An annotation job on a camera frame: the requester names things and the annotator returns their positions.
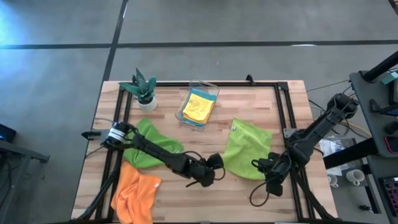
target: white mug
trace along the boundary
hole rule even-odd
[[[365,179],[365,174],[360,170],[351,170],[346,173],[346,178],[355,186],[359,186],[359,183]]]
[[[338,188],[336,175],[328,174],[328,180],[329,180],[329,185],[331,185],[334,188]]]

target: concrete floor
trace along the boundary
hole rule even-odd
[[[0,32],[0,44],[110,44],[121,6],[122,0],[3,0],[0,28],[6,31]],[[51,155],[48,164],[31,165],[19,192],[18,216],[8,223],[70,218],[87,145],[80,133],[90,129],[104,75],[129,80],[135,67],[158,80],[242,80],[250,73],[257,80],[304,80],[311,89],[347,80],[349,73],[369,69],[395,52],[398,45],[344,41],[398,40],[397,19],[387,0],[131,0],[120,43],[337,42],[317,47],[117,49],[111,70],[105,69],[109,48],[0,50],[0,123],[18,131],[16,144]],[[348,85],[311,91],[308,97],[326,106]],[[366,128],[360,112],[351,121]],[[368,203],[364,189],[333,189],[333,195],[340,218],[386,223],[383,214],[356,208]]]

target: green cloth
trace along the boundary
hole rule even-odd
[[[244,178],[264,180],[264,174],[255,168],[253,159],[268,158],[272,133],[251,123],[234,118],[223,156],[226,170]]]
[[[169,152],[180,153],[184,149],[178,141],[161,135],[148,119],[140,120],[136,127],[138,128],[139,133],[145,136],[146,139]],[[130,133],[126,138],[132,139],[133,137],[134,133]],[[124,150],[123,158],[129,161],[136,169],[146,169],[164,164],[162,161],[134,148]]]

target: orange cloth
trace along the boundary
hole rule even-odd
[[[118,188],[111,203],[119,221],[123,224],[152,223],[150,210],[160,182],[158,177],[142,175],[130,163],[123,161]]]

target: wooden table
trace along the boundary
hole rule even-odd
[[[288,81],[288,84],[297,126],[298,128],[306,128],[313,121],[313,118],[304,82],[300,80]],[[118,89],[118,82],[104,82],[95,114],[96,118],[113,119]],[[133,102],[129,122],[137,124],[140,119],[149,118],[160,133],[179,140],[184,145],[185,150],[197,151],[203,157],[208,157],[216,152],[224,152],[231,122],[236,117],[252,122],[264,129],[270,129],[272,131],[271,151],[278,153],[285,151],[273,88],[220,87],[216,106],[204,132],[192,131],[181,126],[179,120],[175,118],[175,112],[180,106],[186,90],[184,87],[157,87],[155,94],[158,106],[155,111],[143,112],[138,108],[138,104]],[[282,101],[285,117],[288,118],[283,93]],[[124,105],[125,103],[122,104],[121,118],[123,117]],[[109,129],[110,127],[111,123],[104,120],[95,120],[93,125],[95,129]],[[98,148],[99,144],[98,141],[90,142],[87,152]],[[76,218],[83,213],[98,193],[105,155],[106,150],[102,149],[85,160],[72,218]],[[320,153],[314,152],[306,169],[312,192],[328,212],[336,217],[335,203]],[[250,205],[249,194],[261,182],[243,179],[228,171],[223,180],[216,181],[207,188],[201,187],[200,184],[185,188],[192,180],[171,173],[165,166],[140,170],[140,172],[155,175],[163,180],[157,190],[152,209],[154,222],[297,221],[289,178],[286,178],[283,183],[283,196],[271,195],[264,206],[257,208]],[[258,190],[254,197],[257,200],[254,203],[259,203],[265,196],[265,188]],[[304,217],[308,217],[305,198],[301,190],[300,198]],[[104,210],[106,211],[109,196],[105,201]]]

